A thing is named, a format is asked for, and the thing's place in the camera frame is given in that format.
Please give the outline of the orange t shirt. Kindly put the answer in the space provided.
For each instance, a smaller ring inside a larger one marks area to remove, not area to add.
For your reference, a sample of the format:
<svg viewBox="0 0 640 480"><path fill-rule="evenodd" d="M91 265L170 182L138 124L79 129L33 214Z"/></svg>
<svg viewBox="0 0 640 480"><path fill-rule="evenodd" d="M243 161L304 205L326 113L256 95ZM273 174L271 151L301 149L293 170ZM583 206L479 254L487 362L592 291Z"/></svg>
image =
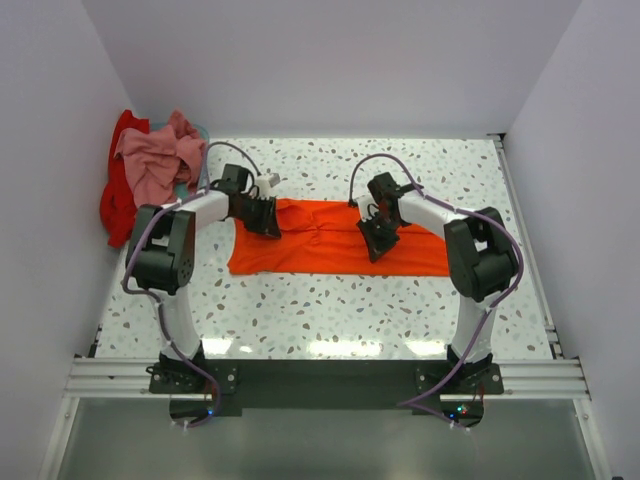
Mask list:
<svg viewBox="0 0 640 480"><path fill-rule="evenodd" d="M231 274L449 275L445 242L417 225L401 228L396 246L372 262L356 226L359 212L344 202L281 198L276 218L279 239L251 233L235 222Z"/></svg>

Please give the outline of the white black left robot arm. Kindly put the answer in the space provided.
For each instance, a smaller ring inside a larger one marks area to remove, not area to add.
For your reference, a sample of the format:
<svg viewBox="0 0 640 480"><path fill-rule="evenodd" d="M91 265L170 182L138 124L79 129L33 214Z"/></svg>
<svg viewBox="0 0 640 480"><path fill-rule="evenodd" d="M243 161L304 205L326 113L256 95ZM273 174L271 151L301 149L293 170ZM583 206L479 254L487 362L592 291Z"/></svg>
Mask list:
<svg viewBox="0 0 640 480"><path fill-rule="evenodd" d="M228 164L222 177L191 196L166 205L139 208L121 281L128 295L144 295L157 317L159 360L147 368L153 393L223 392L192 318L188 287L196 267L198 230L229 218L251 233L279 239L276 173L254 175Z"/></svg>

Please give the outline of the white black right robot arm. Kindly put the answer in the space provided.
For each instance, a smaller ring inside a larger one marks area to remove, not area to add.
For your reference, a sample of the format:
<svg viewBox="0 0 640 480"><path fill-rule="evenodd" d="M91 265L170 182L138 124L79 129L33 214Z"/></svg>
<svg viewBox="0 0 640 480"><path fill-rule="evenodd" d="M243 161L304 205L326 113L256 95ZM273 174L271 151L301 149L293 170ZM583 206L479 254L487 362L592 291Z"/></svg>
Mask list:
<svg viewBox="0 0 640 480"><path fill-rule="evenodd" d="M498 210L472 211L424 193L414 182L401 186L388 173L369 181L369 193L350 196L358 209L357 227L369 260L376 262L399 241L398 229L420 226L445 242L450 280L459 310L454 337L447 346L446 374L414 399L445 387L469 392L492 364L492 331L498 305L513 293L524 274L522 251Z"/></svg>

